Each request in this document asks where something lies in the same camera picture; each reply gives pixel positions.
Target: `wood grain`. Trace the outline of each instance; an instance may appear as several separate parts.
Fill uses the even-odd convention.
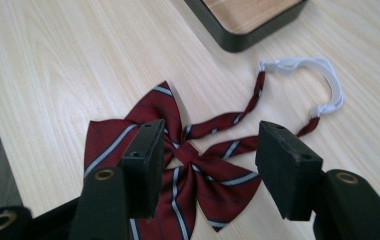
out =
[[[301,0],[203,0],[231,33],[246,34],[288,10]]]
[[[34,216],[77,197],[90,120],[123,118],[167,80],[185,123],[239,111],[259,60],[327,57],[345,91],[343,109],[303,138],[324,169],[364,176],[380,194],[380,1],[311,0],[300,17],[252,48],[217,46],[184,1],[0,0],[0,135]],[[262,120],[297,131],[328,101],[317,73],[267,75],[262,99],[236,129],[195,141],[256,134]],[[254,153],[231,159],[256,170]],[[193,239],[314,239],[312,221],[283,221],[261,185],[248,208],[216,233],[198,211]]]

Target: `white stripe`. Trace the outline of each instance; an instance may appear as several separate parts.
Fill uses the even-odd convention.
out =
[[[215,222],[212,220],[208,220],[208,222],[211,224],[212,227],[223,228],[223,227],[227,226],[227,223]]]
[[[180,144],[175,143],[175,142],[172,142],[172,145],[174,145],[174,147],[175,147],[176,149],[178,149],[178,147],[180,147]]]
[[[154,88],[154,90],[159,91],[159,92],[163,92],[165,94],[168,94],[168,95],[172,96],[172,92],[170,90],[166,89],[166,88],[157,86],[157,87]]]
[[[231,146],[228,148],[227,152],[225,152],[224,157],[222,159],[227,159],[231,156],[234,149],[236,149],[237,145],[239,145],[240,141],[234,141]]]
[[[140,238],[138,237],[136,220],[135,220],[135,219],[130,219],[130,222],[131,222],[131,232],[133,233],[133,239],[134,239],[134,240],[138,240],[138,239],[140,239]]]
[[[249,173],[248,175],[243,176],[241,178],[220,182],[220,184],[225,185],[225,186],[234,186],[234,185],[239,185],[249,180],[252,180],[256,177],[258,177],[257,173]]]
[[[196,167],[195,165],[191,165],[191,167],[193,168],[193,170],[195,170],[196,172],[201,172],[200,169],[198,167]]]
[[[85,170],[84,172],[84,177],[86,177],[97,165],[99,165],[99,163],[101,163],[121,142],[122,140],[125,138],[125,136],[127,136],[127,134],[133,130],[133,128],[135,128],[137,126],[137,124],[132,124],[130,126],[128,126],[119,136],[117,139],[115,139],[115,141],[108,147],[108,149],[106,149],[102,154],[100,154],[96,160],[94,160],[90,166],[88,166],[88,168]]]
[[[187,139],[189,134],[190,134],[190,131],[191,131],[191,128],[193,127],[193,125],[188,125],[186,127],[186,133],[184,134],[184,139]]]
[[[236,124],[236,123],[238,123],[239,121],[240,121],[240,118],[242,117],[242,114],[240,113],[237,117],[236,117],[236,119],[234,119],[234,124]]]
[[[177,215],[178,221],[180,223],[180,230],[182,232],[183,238],[185,240],[188,240],[189,237],[188,237],[188,234],[187,234],[186,226],[184,224],[184,219],[181,216],[180,210],[178,210],[177,202],[175,201],[175,198],[178,195],[177,180],[178,180],[178,173],[179,173],[179,171],[180,171],[180,169],[176,168],[174,170],[174,173],[173,173],[174,175],[172,177],[172,209],[174,209],[175,215]]]

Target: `diagonal stripe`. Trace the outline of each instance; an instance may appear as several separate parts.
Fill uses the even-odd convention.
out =
[[[238,177],[238,178],[234,178],[234,179],[230,179],[230,180],[226,180],[226,181],[217,181],[213,177],[204,174],[196,165],[191,164],[191,167],[193,168],[193,170],[195,172],[201,174],[202,176],[204,175],[204,177],[207,180],[209,180],[211,182],[216,182],[216,183],[222,184],[224,186],[228,186],[228,187],[240,185],[240,184],[243,184],[245,182],[249,182],[250,180],[255,179],[259,176],[259,174],[251,172],[249,174],[243,175],[243,176]]]
[[[181,215],[181,212],[178,209],[178,205],[177,205],[177,201],[176,201],[176,198],[177,198],[177,195],[178,195],[177,181],[178,181],[178,173],[179,172],[180,172],[180,168],[176,168],[174,170],[174,173],[173,173],[173,176],[172,176],[172,203],[171,203],[171,205],[172,205],[172,209],[174,209],[175,216],[178,219],[178,222],[179,222],[179,225],[180,225],[180,230],[181,230],[181,235],[182,235],[183,239],[188,240],[189,239],[189,235],[187,233],[187,228],[186,228],[186,225],[184,223],[184,219],[183,219],[183,217]]]
[[[133,240],[139,240],[140,234],[137,229],[137,223],[135,219],[130,219],[130,225],[131,225],[131,233],[133,236]]]
[[[222,185],[225,185],[225,186],[236,186],[236,185],[240,185],[240,184],[243,184],[245,182],[248,182],[252,179],[255,179],[257,178],[259,175],[257,173],[249,173],[245,176],[242,176],[242,177],[239,177],[239,178],[236,178],[236,179],[232,179],[232,180],[227,180],[227,181],[223,181],[223,182],[219,182],[220,184]]]
[[[241,113],[239,115],[237,115],[237,117],[234,119],[233,124],[237,124],[240,121],[241,117],[242,117]]]
[[[161,93],[165,93],[166,95],[169,95],[172,97],[172,92],[171,90],[167,89],[167,88],[163,88],[161,86],[157,86],[155,87],[153,90],[155,91],[158,91],[158,92],[161,92]]]
[[[227,149],[227,151],[225,152],[224,156],[222,157],[222,159],[228,159],[234,152],[234,150],[237,148],[237,146],[239,145],[240,141],[234,141],[231,146]]]
[[[187,138],[190,136],[190,132],[192,128],[193,128],[193,125],[188,125],[186,127],[186,132],[184,133],[184,140],[187,140]]]
[[[218,221],[214,221],[211,219],[208,219],[208,222],[214,228],[223,228],[223,227],[227,226],[227,224],[228,224],[227,222],[218,222]]]
[[[113,150],[118,147],[118,145],[124,140],[124,138],[128,135],[128,133],[137,127],[137,124],[132,124],[128,126],[116,139],[115,141],[102,153],[100,154],[85,170],[84,177],[86,177],[97,165],[99,165]]]

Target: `light wood surface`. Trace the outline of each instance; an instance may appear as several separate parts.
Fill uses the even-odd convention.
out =
[[[203,2],[229,32],[246,34],[301,0],[203,0]]]
[[[183,1],[0,0],[0,135],[34,216],[80,194],[90,120],[123,118],[167,80],[184,122],[242,110],[257,63],[324,56],[345,91],[343,109],[303,138],[324,169],[364,176],[380,194],[380,1],[309,1],[300,17],[239,54],[221,50]],[[240,126],[196,141],[256,134],[263,120],[297,131],[330,98],[317,73],[267,75],[262,99]],[[232,163],[256,170],[255,154]],[[219,233],[198,211],[193,239],[313,239],[312,222],[282,221],[262,184]]]

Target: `red striped bow tie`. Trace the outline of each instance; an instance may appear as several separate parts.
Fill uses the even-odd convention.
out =
[[[166,82],[143,97],[125,119],[90,123],[85,148],[85,174],[95,168],[117,165],[139,126],[156,119],[165,119],[165,166],[174,157],[183,164],[164,170],[154,218],[150,222],[130,220],[134,239],[190,239],[196,219],[196,201],[216,231],[244,210],[261,179],[257,173],[224,159],[256,150],[257,136],[218,143],[202,154],[188,140],[199,139],[240,123],[258,102],[264,79],[265,71],[260,71],[254,94],[243,112],[226,113],[184,128]],[[313,118],[299,135],[312,131],[318,120],[319,117]]]

